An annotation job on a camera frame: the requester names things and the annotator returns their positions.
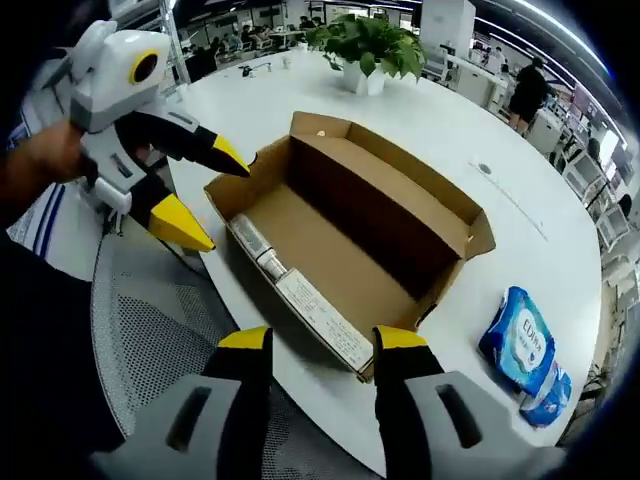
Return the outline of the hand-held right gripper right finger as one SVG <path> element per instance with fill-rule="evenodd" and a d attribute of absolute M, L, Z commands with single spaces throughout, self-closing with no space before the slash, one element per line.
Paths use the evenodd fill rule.
<path fill-rule="evenodd" d="M 389 479 L 545 479 L 563 463 L 534 447 L 509 410 L 458 371 L 444 371 L 427 341 L 373 329 L 375 415 Z"/>

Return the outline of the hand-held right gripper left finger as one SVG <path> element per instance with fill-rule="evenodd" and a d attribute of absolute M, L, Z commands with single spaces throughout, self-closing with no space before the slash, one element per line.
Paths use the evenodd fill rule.
<path fill-rule="evenodd" d="M 101 479 L 258 479 L 270 419 L 273 331 L 223 338 L 201 374 L 140 409 L 117 449 L 90 457 Z"/>

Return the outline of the person's left hand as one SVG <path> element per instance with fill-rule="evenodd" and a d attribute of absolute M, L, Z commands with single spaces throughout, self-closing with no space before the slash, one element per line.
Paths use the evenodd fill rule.
<path fill-rule="evenodd" d="M 15 223 L 53 183 L 89 172 L 83 132 L 68 120 L 49 126 L 1 158 L 1 224 Z"/>

